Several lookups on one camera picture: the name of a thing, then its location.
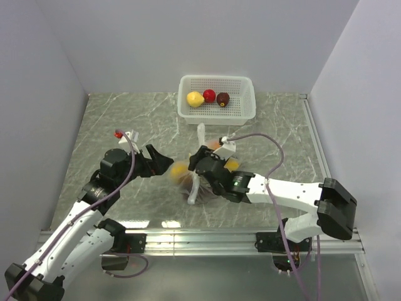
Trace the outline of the transparent plastic bag with fruit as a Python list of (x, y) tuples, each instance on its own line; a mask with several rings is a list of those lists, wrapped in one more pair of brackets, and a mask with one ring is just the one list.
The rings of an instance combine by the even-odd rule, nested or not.
[[(197, 126), (197, 139), (199, 146), (207, 146), (212, 150), (220, 147), (218, 139), (206, 141), (206, 127), (203, 123)], [(200, 178), (195, 172), (188, 170), (189, 160), (177, 161), (169, 169), (169, 179), (172, 184), (178, 187), (184, 201), (188, 205), (205, 204), (218, 196), (212, 192), (206, 180)], [(231, 157), (225, 165), (229, 171), (236, 171), (241, 166), (237, 157)]]

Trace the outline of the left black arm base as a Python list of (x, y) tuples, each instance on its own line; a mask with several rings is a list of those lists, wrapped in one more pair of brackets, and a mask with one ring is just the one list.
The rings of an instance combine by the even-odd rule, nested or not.
[(108, 274), (124, 271), (131, 258), (141, 258), (148, 268), (148, 260), (143, 256), (147, 235), (145, 233), (125, 233), (115, 238), (112, 248), (103, 254), (101, 266)]

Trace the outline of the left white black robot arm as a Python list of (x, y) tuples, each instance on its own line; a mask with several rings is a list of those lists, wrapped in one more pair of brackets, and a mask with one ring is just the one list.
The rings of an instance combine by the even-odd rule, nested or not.
[(91, 176), (65, 220), (48, 240), (24, 263), (13, 263), (5, 271), (8, 297), (16, 300), (61, 300), (72, 278), (92, 260), (108, 251), (129, 246), (125, 227), (105, 219), (105, 213), (120, 198), (130, 181), (161, 176), (173, 164), (153, 145), (141, 151), (106, 151), (100, 167)]

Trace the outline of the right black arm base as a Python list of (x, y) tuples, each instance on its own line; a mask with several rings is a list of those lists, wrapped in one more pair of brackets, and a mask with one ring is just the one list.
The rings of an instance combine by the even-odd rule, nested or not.
[[(302, 265), (302, 252), (306, 252), (306, 258), (309, 258), (311, 253), (311, 245), (312, 238), (306, 238), (299, 243), (294, 243), (288, 240), (288, 248), (296, 269)], [(257, 249), (258, 253), (271, 253), (273, 255), (273, 264), (279, 272), (293, 272), (290, 260), (286, 254), (283, 238), (279, 231), (257, 232), (254, 247)]]

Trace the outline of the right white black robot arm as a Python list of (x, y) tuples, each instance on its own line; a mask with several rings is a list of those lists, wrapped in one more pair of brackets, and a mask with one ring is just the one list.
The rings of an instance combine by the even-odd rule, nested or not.
[(212, 192), (232, 203), (277, 204), (303, 211), (303, 215), (282, 221), (276, 235), (282, 250), (290, 250), (307, 238), (325, 234), (348, 241), (353, 237), (357, 201), (332, 178), (322, 183), (300, 183), (268, 179), (246, 171), (230, 171), (231, 153), (222, 148), (201, 146), (189, 159), (189, 170), (205, 179)]

